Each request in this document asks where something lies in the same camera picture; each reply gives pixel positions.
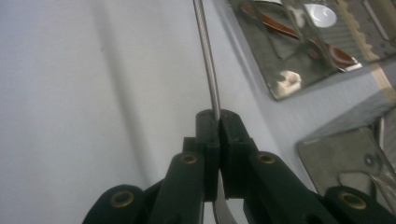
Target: metal rod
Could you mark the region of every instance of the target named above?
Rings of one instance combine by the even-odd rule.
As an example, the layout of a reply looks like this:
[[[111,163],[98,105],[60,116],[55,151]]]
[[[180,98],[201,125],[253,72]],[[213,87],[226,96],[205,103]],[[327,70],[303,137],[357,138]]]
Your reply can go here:
[[[221,179],[221,172],[219,172],[218,180],[218,198],[212,203],[213,215],[215,216],[216,224],[238,224],[233,218],[233,214],[225,201],[224,187]]]
[[[210,48],[209,36],[205,20],[204,6],[202,0],[192,0],[194,3],[195,16],[198,23],[199,36],[201,38],[202,52],[205,59],[207,81],[209,83],[210,99],[215,113],[216,121],[220,120],[220,99],[218,83],[216,81],[215,65],[213,64],[212,50]]]
[[[379,147],[381,147],[382,150],[384,150],[384,131],[385,131],[385,120],[384,117],[382,117],[379,120],[379,127],[378,127],[378,144]]]

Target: metal tool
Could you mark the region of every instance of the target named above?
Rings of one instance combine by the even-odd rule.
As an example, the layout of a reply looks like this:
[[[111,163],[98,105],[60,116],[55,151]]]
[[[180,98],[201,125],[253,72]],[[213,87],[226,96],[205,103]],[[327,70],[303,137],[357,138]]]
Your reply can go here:
[[[146,190],[128,185],[109,189],[83,223],[199,224],[204,202],[212,202],[217,223],[234,224],[225,198],[244,199],[249,223],[396,221],[354,189],[338,187],[320,199],[277,155],[257,149],[237,114],[220,110],[201,0],[194,0],[194,6],[213,110],[196,115],[196,136],[184,139],[182,153],[172,159],[163,180]]]
[[[282,5],[280,0],[254,0],[254,2],[274,3]],[[312,22],[320,28],[328,28],[335,25],[337,16],[331,8],[320,4],[304,4]]]
[[[241,6],[241,8],[249,17],[256,19],[257,17],[256,10],[254,9],[254,6],[252,4],[245,3]],[[257,13],[262,23],[264,23],[271,30],[276,31],[282,35],[291,37],[293,39],[299,39],[299,36],[297,36],[297,33],[293,29],[271,19],[262,12],[257,12]],[[309,41],[311,41],[314,46],[317,46],[316,49],[320,49],[319,45],[321,43],[319,43],[319,41],[317,40],[309,40]],[[335,64],[337,65],[340,71],[351,71],[361,67],[361,64],[355,58],[348,55],[346,52],[328,43],[323,42],[323,44],[326,47],[327,51],[329,51],[330,55],[332,56],[332,60],[335,62]],[[311,56],[313,58],[322,58],[321,52],[315,49],[312,49],[310,52],[312,52]]]

